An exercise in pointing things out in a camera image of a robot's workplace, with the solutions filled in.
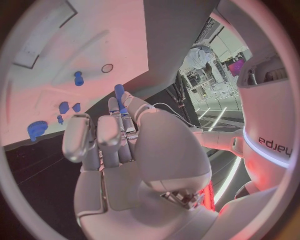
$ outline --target blue object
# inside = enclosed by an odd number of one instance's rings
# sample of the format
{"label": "blue object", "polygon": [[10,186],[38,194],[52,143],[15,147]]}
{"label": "blue object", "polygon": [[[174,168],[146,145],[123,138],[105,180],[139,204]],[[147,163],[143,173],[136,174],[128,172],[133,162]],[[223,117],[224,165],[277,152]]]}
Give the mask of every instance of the blue object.
{"label": "blue object", "polygon": [[74,76],[75,76],[75,85],[76,86],[82,86],[85,81],[84,78],[81,76],[83,73],[81,71],[77,71],[75,72]]}
{"label": "blue object", "polygon": [[80,103],[76,103],[72,109],[74,110],[75,113],[79,113],[80,112]]}
{"label": "blue object", "polygon": [[126,114],[127,109],[126,109],[126,107],[124,107],[124,105],[122,104],[122,101],[121,101],[122,95],[124,93],[123,85],[118,84],[118,85],[114,86],[114,93],[115,93],[115,98],[117,99],[117,103],[118,103],[119,108],[120,108],[120,113],[121,114]]}
{"label": "blue object", "polygon": [[57,120],[58,120],[58,123],[59,123],[59,124],[63,125],[64,120],[63,120],[62,115],[58,115],[58,116],[57,116]]}
{"label": "blue object", "polygon": [[48,124],[45,121],[35,121],[31,123],[27,127],[27,131],[31,141],[34,142],[35,140],[37,140],[37,137],[42,136],[47,130],[47,128]]}
{"label": "blue object", "polygon": [[70,109],[67,101],[63,101],[58,108],[60,114],[65,114]]}

